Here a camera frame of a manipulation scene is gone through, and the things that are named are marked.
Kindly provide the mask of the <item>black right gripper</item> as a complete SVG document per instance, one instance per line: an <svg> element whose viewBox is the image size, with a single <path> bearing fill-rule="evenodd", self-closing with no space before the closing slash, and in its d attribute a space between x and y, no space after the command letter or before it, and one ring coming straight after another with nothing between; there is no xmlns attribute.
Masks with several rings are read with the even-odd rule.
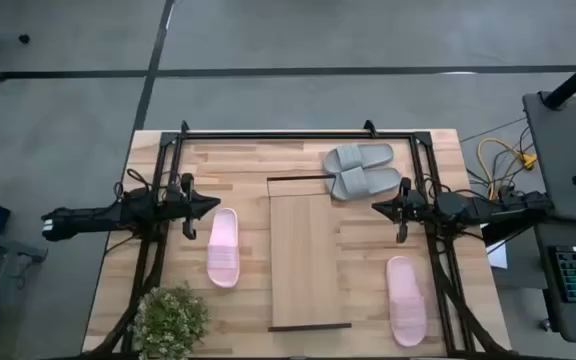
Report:
<svg viewBox="0 0 576 360"><path fill-rule="evenodd" d="M425 197L418 191L412 189L412 180L404 177L401 180L397 198L376 202L371 207L381 215L384 215L393 224L398 223L399 211L399 232L397 242L402 244L408 236L408 221L418 220L417 212L426 206Z"/></svg>

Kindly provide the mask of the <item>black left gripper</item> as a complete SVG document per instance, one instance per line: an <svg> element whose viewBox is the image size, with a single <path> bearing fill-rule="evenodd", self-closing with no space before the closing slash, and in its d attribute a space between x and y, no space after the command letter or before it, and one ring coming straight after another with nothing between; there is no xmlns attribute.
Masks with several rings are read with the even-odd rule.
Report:
<svg viewBox="0 0 576 360"><path fill-rule="evenodd" d="M183 235L189 240L195 240L197 237L193 224L195 212L192 207L194 177L190 173L183 173L178 176L178 179L177 184L169 185L167 188L167 212L171 219L182 219ZM196 202L200 205L196 212L196 218L202 219L218 207L221 199L197 194Z"/></svg>

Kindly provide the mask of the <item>grey rubber slide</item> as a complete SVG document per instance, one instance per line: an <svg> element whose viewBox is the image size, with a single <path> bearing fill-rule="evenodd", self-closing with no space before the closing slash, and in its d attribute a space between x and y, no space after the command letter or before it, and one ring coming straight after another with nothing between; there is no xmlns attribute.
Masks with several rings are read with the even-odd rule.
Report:
<svg viewBox="0 0 576 360"><path fill-rule="evenodd" d="M329 151L323 159L323 170L330 174L356 167L372 168L392 161L394 151L388 144L345 144Z"/></svg>
<svg viewBox="0 0 576 360"><path fill-rule="evenodd" d="M371 197L399 186L402 176L394 168L355 167L334 175L326 187L336 200L353 201Z"/></svg>

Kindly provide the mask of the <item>pink rubber slide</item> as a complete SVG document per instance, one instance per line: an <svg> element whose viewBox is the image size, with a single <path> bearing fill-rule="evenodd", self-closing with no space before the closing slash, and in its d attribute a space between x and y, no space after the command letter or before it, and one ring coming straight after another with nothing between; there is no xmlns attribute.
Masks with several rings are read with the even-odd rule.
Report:
<svg viewBox="0 0 576 360"><path fill-rule="evenodd" d="M237 213L219 209L214 216L207 246L207 274L218 287L234 288L240 275Z"/></svg>
<svg viewBox="0 0 576 360"><path fill-rule="evenodd" d="M403 256L392 257L386 263L386 280L393 337L401 346L417 346L426 336L427 315L412 263Z"/></svg>

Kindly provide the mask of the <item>light wooden board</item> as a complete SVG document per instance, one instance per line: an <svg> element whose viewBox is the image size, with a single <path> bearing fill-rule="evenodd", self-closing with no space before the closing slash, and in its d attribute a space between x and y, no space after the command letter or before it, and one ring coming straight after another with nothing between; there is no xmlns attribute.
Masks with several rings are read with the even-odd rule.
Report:
<svg viewBox="0 0 576 360"><path fill-rule="evenodd" d="M331 175L269 177L270 332L347 329L340 300Z"/></svg>

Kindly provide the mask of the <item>black electronics box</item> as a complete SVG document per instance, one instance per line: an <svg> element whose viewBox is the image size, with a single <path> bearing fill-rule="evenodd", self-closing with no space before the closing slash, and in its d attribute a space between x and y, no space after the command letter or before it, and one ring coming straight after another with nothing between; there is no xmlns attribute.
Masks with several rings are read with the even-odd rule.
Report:
<svg viewBox="0 0 576 360"><path fill-rule="evenodd" d="M532 228L533 220L507 220L500 223L490 223L481 229L486 246L517 236Z"/></svg>

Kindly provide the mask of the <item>white paper sheet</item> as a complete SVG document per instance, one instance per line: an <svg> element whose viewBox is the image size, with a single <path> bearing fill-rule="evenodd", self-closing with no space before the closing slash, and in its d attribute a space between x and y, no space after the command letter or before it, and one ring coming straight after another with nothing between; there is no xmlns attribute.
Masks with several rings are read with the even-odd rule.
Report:
<svg viewBox="0 0 576 360"><path fill-rule="evenodd" d="M501 240L487 246L486 253L491 267L499 269L508 268L508 257L505 240Z"/></svg>

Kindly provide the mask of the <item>green potted plant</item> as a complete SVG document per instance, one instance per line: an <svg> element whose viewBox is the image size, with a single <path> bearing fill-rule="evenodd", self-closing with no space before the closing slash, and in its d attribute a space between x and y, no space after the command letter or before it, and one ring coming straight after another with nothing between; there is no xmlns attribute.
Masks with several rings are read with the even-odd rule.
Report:
<svg viewBox="0 0 576 360"><path fill-rule="evenodd" d="M157 287L139 302L132 324L139 360L188 360L208 333L205 300L188 284Z"/></svg>

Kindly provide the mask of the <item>light grey desk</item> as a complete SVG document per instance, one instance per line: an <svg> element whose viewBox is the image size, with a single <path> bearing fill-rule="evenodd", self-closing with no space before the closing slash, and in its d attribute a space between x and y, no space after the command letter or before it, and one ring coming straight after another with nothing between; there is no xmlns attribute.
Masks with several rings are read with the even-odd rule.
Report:
<svg viewBox="0 0 576 360"><path fill-rule="evenodd" d="M558 110L547 108L540 93L522 101L554 215L576 220L576 97Z"/></svg>

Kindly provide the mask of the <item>black metal rig frame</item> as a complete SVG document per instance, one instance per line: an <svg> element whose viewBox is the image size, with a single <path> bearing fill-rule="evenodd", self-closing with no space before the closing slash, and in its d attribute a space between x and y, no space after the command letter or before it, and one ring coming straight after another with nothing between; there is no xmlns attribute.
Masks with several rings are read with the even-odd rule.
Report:
<svg viewBox="0 0 576 360"><path fill-rule="evenodd" d="M436 173L453 189L468 184L457 133L453 129L421 132L434 153L412 154L409 130L232 131L192 130L180 146L180 168L190 172L200 193L220 199L239 220L241 273L232 289L216 287L206 273L210 217L196 225L195 240L173 223L164 255L161 283L189 285L208 307L207 336L198 344L201 357L329 358L419 357L442 355L445 340L437 308L424 229L409 228L405 243L395 240L395 226L377 213L370 200L335 202L332 238L336 244L343 327L330 330L272 330L269 199L297 177L312 184L325 154L342 143L386 143L395 153L394 167L403 175ZM426 299L428 330L416 347L401 347L389 326L385 265L394 256L414 265Z"/></svg>

